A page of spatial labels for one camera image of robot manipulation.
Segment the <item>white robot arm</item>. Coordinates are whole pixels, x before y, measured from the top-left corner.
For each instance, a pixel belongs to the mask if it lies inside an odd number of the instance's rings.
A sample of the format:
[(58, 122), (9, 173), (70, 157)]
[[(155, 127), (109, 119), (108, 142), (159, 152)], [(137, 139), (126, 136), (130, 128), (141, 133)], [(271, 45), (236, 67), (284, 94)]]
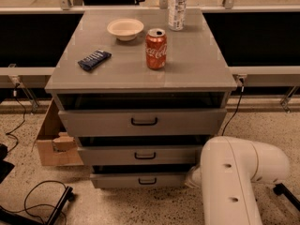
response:
[(280, 148), (219, 136), (206, 142), (186, 185), (202, 190), (205, 225), (263, 225), (252, 185), (276, 185), (289, 171), (289, 159)]

